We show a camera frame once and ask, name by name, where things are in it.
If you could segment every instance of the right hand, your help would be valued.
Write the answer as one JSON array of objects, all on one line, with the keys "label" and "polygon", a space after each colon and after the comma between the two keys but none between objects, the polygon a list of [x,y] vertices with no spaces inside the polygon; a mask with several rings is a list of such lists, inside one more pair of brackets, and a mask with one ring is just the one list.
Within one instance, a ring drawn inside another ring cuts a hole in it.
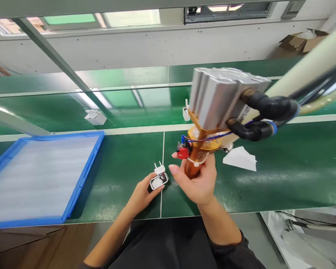
[{"label": "right hand", "polygon": [[[177,159],[177,153],[173,153],[172,157]],[[169,170],[190,200],[198,205],[209,203],[214,198],[215,180],[217,178],[214,154],[209,154],[202,164],[200,175],[193,179],[189,179],[184,173],[187,162],[187,160],[183,160],[180,167],[171,164],[169,165]]]}]

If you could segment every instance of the blue wire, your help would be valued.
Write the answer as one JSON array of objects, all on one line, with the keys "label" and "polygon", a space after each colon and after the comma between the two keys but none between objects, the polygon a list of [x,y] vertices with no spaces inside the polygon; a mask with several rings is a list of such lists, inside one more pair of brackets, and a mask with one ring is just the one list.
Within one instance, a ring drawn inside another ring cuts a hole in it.
[{"label": "blue wire", "polygon": [[[232,133],[232,132],[228,132],[228,133],[226,133],[226,134],[221,134],[221,135],[213,136],[213,137],[210,137],[210,138],[207,138],[207,139],[202,139],[202,140],[199,140],[199,142],[209,141],[209,140],[214,140],[214,139],[216,139],[216,138],[220,138],[220,137],[229,135],[229,134],[231,134],[231,133]],[[188,142],[197,142],[197,140],[188,140]]]}]

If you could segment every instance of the white pipe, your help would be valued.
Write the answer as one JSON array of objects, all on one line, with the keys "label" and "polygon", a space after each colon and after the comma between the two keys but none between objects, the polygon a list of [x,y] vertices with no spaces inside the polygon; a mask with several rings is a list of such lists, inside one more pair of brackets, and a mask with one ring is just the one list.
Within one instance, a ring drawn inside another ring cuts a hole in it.
[{"label": "white pipe", "polygon": [[[270,97],[289,96],[334,67],[336,67],[336,30],[268,89],[266,94]],[[245,124],[258,115],[257,110],[251,109],[242,123]],[[229,147],[238,138],[234,134],[225,136],[222,145]]]}]

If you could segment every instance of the window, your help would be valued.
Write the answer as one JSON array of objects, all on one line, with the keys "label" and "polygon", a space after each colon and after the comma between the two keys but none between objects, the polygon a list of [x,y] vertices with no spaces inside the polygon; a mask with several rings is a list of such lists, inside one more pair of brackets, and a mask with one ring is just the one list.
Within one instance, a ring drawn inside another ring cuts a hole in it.
[{"label": "window", "polygon": [[106,12],[105,17],[110,27],[132,27],[159,25],[159,9]]},{"label": "window", "polygon": [[[48,32],[43,22],[38,17],[27,18],[36,30],[40,33]],[[22,34],[20,27],[14,23],[11,19],[0,19],[0,33],[1,34]]]},{"label": "window", "polygon": [[305,4],[304,1],[290,1],[286,6],[283,14],[281,15],[282,19],[291,19],[295,18],[296,15],[299,13],[302,6]]},{"label": "window", "polygon": [[269,17],[272,2],[195,6],[185,8],[185,22],[214,22]]},{"label": "window", "polygon": [[[51,33],[67,30],[84,30],[100,28],[149,27],[183,24],[183,8],[135,10],[122,12],[106,12],[94,14],[76,14],[61,16],[44,16],[27,18],[40,33]],[[22,34],[20,27],[11,19],[0,19],[0,34]]]},{"label": "window", "polygon": [[78,15],[63,15],[63,16],[47,16],[40,18],[45,27],[53,31],[62,30],[78,30],[78,29],[92,29],[101,28],[99,18],[102,19],[100,13],[98,14],[78,14]]}]

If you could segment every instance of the white power adapter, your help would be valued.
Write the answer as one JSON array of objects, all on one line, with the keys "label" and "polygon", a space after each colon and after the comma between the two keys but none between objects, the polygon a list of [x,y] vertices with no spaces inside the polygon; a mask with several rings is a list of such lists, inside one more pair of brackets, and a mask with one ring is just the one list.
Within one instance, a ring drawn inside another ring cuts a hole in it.
[{"label": "white power adapter", "polygon": [[165,167],[164,165],[161,164],[161,162],[159,162],[159,164],[160,164],[159,167],[157,167],[157,165],[154,164],[154,166],[156,167],[154,172],[156,173],[157,176],[149,181],[149,188],[148,188],[149,192],[152,192],[154,189],[157,189],[168,182],[168,176],[167,173],[165,172]]}]

